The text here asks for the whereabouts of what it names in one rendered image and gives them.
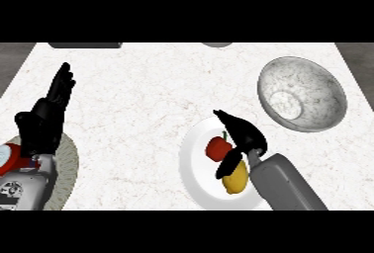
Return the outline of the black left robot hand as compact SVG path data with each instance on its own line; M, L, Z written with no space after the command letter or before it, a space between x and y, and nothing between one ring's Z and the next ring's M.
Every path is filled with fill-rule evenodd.
M76 81L65 62L54 78L48 96L30 112L20 112L15 123L21 136L21 155L55 154L62 140L64 112Z

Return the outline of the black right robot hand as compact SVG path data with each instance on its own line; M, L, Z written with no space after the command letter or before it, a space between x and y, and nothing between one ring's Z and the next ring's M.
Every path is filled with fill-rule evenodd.
M234 117L222 110L215 110L213 113L224 123L235 143L235 147L228 151L216 170L216 178L222 179L235 171L244 154L256 150L261 156L265 155L268 151L268 141L262 131L249 121Z

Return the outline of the dark grey flat appliance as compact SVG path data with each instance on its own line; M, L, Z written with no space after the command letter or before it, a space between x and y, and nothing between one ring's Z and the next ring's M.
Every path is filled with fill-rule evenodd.
M120 48L123 42L49 42L54 48Z

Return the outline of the red bell pepper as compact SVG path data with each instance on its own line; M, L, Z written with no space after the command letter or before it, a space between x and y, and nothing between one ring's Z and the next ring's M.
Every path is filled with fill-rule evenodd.
M228 151L232 149L232 144L227 140L228 133L222 132L222 136L216 136L210 139L204 154L215 161L221 162L227 156Z

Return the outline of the white round plate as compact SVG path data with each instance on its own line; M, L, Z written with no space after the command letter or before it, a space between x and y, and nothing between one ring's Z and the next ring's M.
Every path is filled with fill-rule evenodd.
M252 183L240 194L230 195L222 181L215 177L219 163L206 156L206 147L210 140L225 133L218 117L204 119L187 133L181 149L181 175L187 191L206 210L269 211L272 208Z

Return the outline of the yellow lemon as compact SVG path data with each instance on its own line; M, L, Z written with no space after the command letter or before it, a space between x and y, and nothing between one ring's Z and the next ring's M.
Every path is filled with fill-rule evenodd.
M222 178L222 184L230 195L240 194L249 182L249 170L244 161L240 161L235 170L230 176Z

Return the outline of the beige round placemat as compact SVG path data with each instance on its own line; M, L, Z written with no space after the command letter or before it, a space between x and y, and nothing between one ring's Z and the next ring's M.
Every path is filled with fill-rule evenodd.
M15 136L9 142L21 145L21 137ZM52 197L42 211L61 211L71 195L77 170L79 170L79 155L73 139L67 134L62 135L61 145L54 154L57 159L58 178Z

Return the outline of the grey marble bowl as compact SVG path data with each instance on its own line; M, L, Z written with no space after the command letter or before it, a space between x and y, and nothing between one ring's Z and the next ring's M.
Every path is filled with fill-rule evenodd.
M329 130L345 118L348 99L342 85L327 69L305 58L283 56L265 65L258 95L272 120L295 131Z

